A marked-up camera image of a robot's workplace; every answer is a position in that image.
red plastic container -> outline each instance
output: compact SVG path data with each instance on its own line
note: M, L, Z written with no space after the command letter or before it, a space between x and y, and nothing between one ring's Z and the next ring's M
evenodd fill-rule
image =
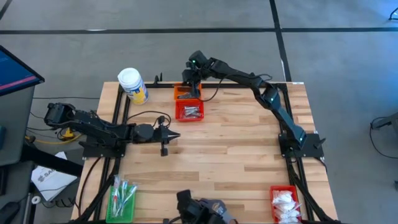
M272 201L274 200L274 194L272 193L274 190L288 190L288 191L291 191L291 192L293 192L293 194L292 194L292 197L293 197L293 200L295 201L295 202L299 202L299 198L297 197L297 191L296 191L296 187L295 186L292 186L292 185L274 185L274 186L271 186L270 187L270 189L269 189L269 194L271 195L270 196L270 198L271 198L271 212L272 212L272 217L273 217L273 219L274 219L274 221L275 221L275 223L279 223L279 219L276 217L276 215L275 215L275 206L273 206L273 204L272 204Z
M198 86L198 90L201 93L201 84ZM174 83L174 100L194 100L193 98L188 99L179 99L178 96L184 95L185 93L189 93L191 91L191 87L182 86L182 83Z
M185 106L199 106L200 116L198 118L184 118ZM178 121L200 121L205 117L203 102L199 100L177 100L175 102L175 119Z

white lid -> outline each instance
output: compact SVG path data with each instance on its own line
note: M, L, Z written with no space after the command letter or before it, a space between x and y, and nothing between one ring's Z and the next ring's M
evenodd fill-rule
M119 73L118 79L124 87L135 87L141 81L141 76L135 68L125 68Z

green container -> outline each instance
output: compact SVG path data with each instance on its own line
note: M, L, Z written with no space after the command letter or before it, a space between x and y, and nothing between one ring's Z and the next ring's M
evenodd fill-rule
M132 185L128 186L126 192L129 192L131 187ZM124 205L123 215L112 217L113 186L111 186L111 193L109 194L109 199L108 199L108 209L106 210L106 223L132 223L132 220L134 218L135 204L136 204L136 193L134 193L131 196L131 198L127 201L127 203Z

black floor line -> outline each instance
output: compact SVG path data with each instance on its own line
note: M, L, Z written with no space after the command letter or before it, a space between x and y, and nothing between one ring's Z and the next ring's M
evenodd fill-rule
M281 31L282 32L398 32L398 27L282 28Z
M4 16L4 14L6 13L8 7L10 6L12 0L7 0L6 3L3 5L1 11L0 11L0 20L2 19L2 17Z
M274 20L274 25L275 25L275 33L276 33L276 39L278 41L280 59L283 62L282 66L284 69L285 81L291 82L292 76L290 75L289 63L287 61L287 54L286 54L284 39L282 37L282 32L281 32L281 28L280 28L280 24L279 24L279 17L278 17L278 11L276 9L275 0L269 0L269 4L271 5L271 12L272 12L272 18Z
M191 34L275 32L266 27L214 27L169 29L98 29L98 30L0 30L0 34Z

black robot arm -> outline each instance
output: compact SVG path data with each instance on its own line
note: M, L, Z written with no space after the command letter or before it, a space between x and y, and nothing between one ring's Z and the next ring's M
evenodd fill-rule
M307 135L305 131L294 124L293 119L289 116L283 107L280 105L280 97L278 89L269 82L264 81L260 76L253 73L247 74L239 70L231 68L227 63L215 59L207 59L201 51L196 51L189 57L187 67L182 73L183 82L185 85L192 86L191 94L195 97L200 96L197 86L202 80L209 77L219 79L229 79L238 84L250 88L254 97L260 105L271 110L278 121L287 130L287 140L289 145L294 149L301 149Z
M162 156L167 156L165 144L180 136L164 126L164 116L157 118L159 127L153 128L150 124L111 124L98 117L94 112L76 110L74 106L66 103L49 103L45 115L46 125L59 128L71 128L79 131L96 142L79 142L83 147L117 149L125 143L151 143L160 142Z

